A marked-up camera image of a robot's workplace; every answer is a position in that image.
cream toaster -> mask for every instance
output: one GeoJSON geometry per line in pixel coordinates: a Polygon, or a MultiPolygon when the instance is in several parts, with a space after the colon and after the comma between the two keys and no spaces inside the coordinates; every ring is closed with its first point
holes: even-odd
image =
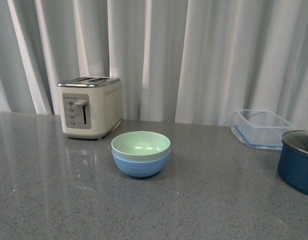
{"type": "Polygon", "coordinates": [[[122,83],[115,77],[80,77],[57,83],[62,131],[71,138],[99,139],[122,119],[122,83]]]}

stacked bowls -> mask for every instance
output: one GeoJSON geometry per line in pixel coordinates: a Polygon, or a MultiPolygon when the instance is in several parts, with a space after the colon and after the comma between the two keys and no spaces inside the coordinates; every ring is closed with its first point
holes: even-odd
{"type": "Polygon", "coordinates": [[[132,177],[149,177],[161,171],[169,160],[170,140],[157,132],[132,131],[111,142],[117,167],[132,177]]]}

container lid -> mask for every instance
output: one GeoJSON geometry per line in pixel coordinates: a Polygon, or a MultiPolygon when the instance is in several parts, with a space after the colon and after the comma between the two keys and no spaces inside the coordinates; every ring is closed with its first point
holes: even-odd
{"type": "Polygon", "coordinates": [[[288,131],[282,135],[282,141],[289,147],[308,155],[308,131],[288,131]]]}

blue pot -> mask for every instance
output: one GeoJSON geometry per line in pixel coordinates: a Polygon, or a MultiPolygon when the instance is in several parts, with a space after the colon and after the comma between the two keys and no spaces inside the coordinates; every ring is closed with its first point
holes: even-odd
{"type": "Polygon", "coordinates": [[[308,195],[308,131],[288,131],[282,142],[277,171],[286,183],[308,195]]]}

clear plastic container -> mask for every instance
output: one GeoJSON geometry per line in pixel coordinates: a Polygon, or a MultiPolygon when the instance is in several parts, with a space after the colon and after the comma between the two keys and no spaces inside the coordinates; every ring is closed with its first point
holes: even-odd
{"type": "Polygon", "coordinates": [[[281,150],[282,135],[291,131],[293,125],[268,110],[242,109],[235,112],[231,130],[249,147],[281,150]]]}

